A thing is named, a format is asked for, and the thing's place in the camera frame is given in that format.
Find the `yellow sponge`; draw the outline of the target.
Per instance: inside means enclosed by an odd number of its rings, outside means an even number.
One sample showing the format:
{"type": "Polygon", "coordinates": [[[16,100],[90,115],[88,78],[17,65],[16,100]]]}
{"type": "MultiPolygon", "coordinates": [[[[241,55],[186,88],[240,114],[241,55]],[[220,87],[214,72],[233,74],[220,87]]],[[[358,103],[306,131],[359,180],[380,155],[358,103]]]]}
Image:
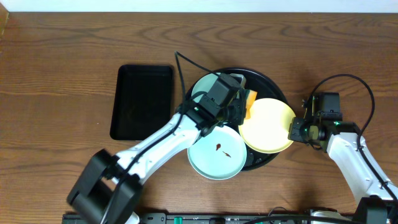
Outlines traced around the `yellow sponge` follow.
{"type": "Polygon", "coordinates": [[[250,109],[254,104],[257,97],[257,92],[254,90],[246,90],[246,115],[244,119],[249,119],[251,117],[250,109]]]}

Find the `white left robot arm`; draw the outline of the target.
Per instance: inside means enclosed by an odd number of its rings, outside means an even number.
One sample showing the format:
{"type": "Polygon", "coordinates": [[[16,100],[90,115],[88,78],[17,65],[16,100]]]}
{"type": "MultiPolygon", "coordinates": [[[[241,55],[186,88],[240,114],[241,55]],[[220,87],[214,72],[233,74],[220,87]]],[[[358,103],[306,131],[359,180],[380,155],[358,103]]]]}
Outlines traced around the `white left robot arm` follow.
{"type": "Polygon", "coordinates": [[[147,139],[111,155],[91,157],[67,196],[87,223],[139,223],[134,209],[146,180],[174,155],[193,146],[225,123],[242,124],[246,79],[219,73],[209,90],[185,100],[171,120],[147,139]]]}

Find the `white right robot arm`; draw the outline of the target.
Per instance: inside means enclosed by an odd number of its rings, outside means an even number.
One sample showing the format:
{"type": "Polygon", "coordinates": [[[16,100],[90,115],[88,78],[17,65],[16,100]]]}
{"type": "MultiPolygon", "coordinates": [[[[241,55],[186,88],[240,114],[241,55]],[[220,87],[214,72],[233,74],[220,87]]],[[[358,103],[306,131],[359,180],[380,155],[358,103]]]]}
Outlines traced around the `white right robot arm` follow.
{"type": "Polygon", "coordinates": [[[359,134],[354,122],[311,122],[295,117],[289,127],[288,139],[321,150],[335,162],[358,204],[354,222],[397,223],[397,187],[359,134]]]}

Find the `yellow plate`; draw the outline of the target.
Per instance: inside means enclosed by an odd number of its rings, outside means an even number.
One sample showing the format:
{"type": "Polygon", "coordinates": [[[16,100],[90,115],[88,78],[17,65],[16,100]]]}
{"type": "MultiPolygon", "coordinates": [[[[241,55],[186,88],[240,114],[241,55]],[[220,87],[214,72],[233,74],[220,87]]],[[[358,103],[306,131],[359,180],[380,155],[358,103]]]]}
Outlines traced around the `yellow plate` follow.
{"type": "Polygon", "coordinates": [[[295,113],[288,104],[273,98],[261,98],[254,101],[249,109],[249,118],[238,129],[251,149],[274,154],[293,143],[288,135],[294,118],[295,113]]]}

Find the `mint plate with sauce smear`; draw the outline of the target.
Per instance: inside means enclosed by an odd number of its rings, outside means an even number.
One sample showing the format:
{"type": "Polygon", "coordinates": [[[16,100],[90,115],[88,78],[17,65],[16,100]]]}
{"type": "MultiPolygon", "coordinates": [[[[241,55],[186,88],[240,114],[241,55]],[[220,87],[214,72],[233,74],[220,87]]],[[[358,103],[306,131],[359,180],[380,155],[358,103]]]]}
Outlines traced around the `mint plate with sauce smear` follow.
{"type": "Polygon", "coordinates": [[[200,91],[209,92],[209,90],[217,80],[219,74],[220,73],[217,73],[216,75],[213,73],[209,73],[200,78],[199,81],[194,84],[191,95],[193,96],[195,93],[200,91]]]}

